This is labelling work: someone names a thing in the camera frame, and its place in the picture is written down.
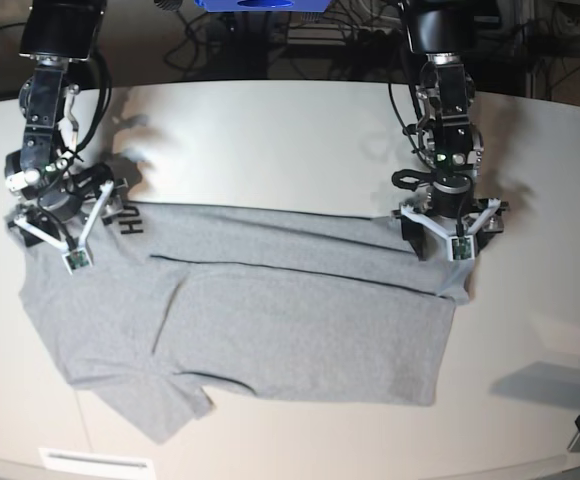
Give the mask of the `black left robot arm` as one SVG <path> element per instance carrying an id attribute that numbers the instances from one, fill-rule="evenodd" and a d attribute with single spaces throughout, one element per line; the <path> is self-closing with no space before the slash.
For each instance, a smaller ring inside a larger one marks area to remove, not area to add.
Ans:
<path id="1" fill-rule="evenodd" d="M 399 1 L 396 4 L 409 51 L 425 62 L 410 86 L 416 120 L 402 126 L 422 169 L 401 169 L 394 187 L 411 192 L 395 216 L 419 259 L 434 235 L 451 262 L 472 261 L 504 230 L 507 202 L 477 197 L 483 136 L 469 109 L 475 86 L 462 54 L 476 44 L 471 1 Z"/>

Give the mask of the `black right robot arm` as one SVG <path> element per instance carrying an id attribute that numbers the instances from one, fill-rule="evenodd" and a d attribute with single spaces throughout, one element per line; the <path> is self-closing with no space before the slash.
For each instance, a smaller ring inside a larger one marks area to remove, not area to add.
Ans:
<path id="1" fill-rule="evenodd" d="M 28 245 L 45 242 L 66 254 L 85 248 L 98 217 L 117 214 L 113 170 L 82 164 L 111 101 L 112 81 L 97 47 L 104 1 L 35 1 L 24 26 L 21 56 L 35 61 L 19 92 L 25 121 L 19 150 L 7 155 L 4 181 L 20 205 L 10 224 Z M 81 91 L 71 70 L 91 65 L 98 96 L 84 134 L 73 114 Z"/>

